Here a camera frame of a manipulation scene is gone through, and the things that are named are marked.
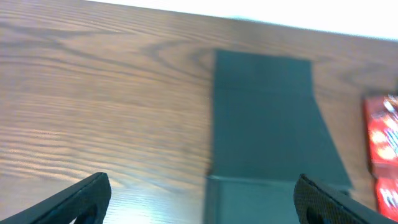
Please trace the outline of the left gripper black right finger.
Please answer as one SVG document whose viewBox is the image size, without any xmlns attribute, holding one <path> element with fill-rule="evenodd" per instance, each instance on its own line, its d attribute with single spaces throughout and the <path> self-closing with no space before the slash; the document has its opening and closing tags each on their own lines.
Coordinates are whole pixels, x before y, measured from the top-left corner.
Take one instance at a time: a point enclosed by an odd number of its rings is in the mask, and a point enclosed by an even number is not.
<svg viewBox="0 0 398 224">
<path fill-rule="evenodd" d="M 397 224 L 305 174 L 295 184 L 294 205 L 301 224 Z"/>
</svg>

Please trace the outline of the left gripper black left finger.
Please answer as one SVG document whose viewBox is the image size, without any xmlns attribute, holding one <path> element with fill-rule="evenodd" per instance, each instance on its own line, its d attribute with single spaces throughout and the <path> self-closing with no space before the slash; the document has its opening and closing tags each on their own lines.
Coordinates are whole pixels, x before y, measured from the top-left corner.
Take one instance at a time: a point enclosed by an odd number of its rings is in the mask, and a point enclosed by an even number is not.
<svg viewBox="0 0 398 224">
<path fill-rule="evenodd" d="M 97 172 L 1 224 L 102 224 L 110 199 L 108 175 Z"/>
</svg>

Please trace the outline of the black gift box with lid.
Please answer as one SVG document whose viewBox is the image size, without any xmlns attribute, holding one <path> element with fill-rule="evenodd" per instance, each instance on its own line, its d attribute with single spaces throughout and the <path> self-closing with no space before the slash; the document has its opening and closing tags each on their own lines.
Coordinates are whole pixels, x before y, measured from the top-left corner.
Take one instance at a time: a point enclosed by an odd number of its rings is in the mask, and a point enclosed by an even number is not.
<svg viewBox="0 0 398 224">
<path fill-rule="evenodd" d="M 352 187 L 313 92 L 309 60 L 217 50 L 205 223 L 297 223 L 300 174 Z"/>
</svg>

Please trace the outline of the red Hacks candy bag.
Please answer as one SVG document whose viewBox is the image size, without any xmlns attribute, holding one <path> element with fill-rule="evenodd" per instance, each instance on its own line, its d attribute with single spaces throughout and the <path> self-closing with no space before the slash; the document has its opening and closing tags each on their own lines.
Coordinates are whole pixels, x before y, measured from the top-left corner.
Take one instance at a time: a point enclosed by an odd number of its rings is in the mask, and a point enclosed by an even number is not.
<svg viewBox="0 0 398 224">
<path fill-rule="evenodd" d="M 379 213 L 397 222 L 397 180 L 377 179 L 375 191 Z"/>
</svg>

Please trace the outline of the red Hello Panda box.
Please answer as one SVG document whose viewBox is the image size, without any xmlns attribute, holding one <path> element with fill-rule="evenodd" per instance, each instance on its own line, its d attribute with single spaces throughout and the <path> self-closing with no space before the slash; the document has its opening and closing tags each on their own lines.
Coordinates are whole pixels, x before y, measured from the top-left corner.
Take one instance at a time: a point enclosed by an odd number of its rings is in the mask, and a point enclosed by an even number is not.
<svg viewBox="0 0 398 224">
<path fill-rule="evenodd" d="M 377 178 L 397 178 L 397 96 L 363 99 L 369 168 Z"/>
</svg>

